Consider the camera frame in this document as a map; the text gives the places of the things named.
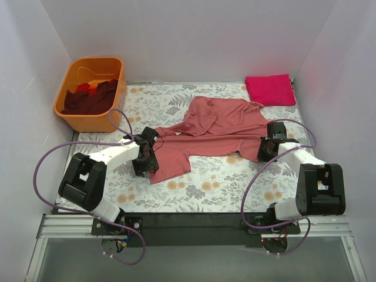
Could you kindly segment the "salmon pink polo shirt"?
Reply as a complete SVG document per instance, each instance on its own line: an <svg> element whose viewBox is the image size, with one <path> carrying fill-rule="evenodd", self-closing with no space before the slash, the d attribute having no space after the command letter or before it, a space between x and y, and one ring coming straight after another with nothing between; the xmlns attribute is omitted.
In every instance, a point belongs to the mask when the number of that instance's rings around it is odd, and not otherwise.
<svg viewBox="0 0 376 282"><path fill-rule="evenodd" d="M153 184L191 171L190 156L219 157L239 153L257 161L261 138L267 134L264 106L244 99L196 96L183 121L171 127L156 128L157 172Z"/></svg>

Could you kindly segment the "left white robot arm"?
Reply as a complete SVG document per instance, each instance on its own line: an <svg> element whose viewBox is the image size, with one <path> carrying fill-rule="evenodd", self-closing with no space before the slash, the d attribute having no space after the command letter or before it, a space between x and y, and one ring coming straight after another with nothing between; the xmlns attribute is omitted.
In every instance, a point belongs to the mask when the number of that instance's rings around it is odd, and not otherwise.
<svg viewBox="0 0 376 282"><path fill-rule="evenodd" d="M159 164L153 145L158 138L157 131L146 127L141 134L124 137L114 146L99 152L73 155L58 194L105 220L105 228L110 234L120 234L125 228L125 221L121 217L124 211L104 197L106 175L129 161L137 177L149 177L157 172Z"/></svg>

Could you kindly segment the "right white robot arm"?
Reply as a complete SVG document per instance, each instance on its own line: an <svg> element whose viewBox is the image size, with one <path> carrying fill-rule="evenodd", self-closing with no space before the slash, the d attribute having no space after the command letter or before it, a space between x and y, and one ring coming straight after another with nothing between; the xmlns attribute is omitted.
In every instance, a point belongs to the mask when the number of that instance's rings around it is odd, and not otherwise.
<svg viewBox="0 0 376 282"><path fill-rule="evenodd" d="M257 155L260 162L282 160L297 175L296 195L281 203L274 203L274 214L266 218L272 233L282 232L288 220L304 216L342 215L346 209L343 169L311 155L298 140L287 136L282 121L267 124L267 136L261 138Z"/></svg>

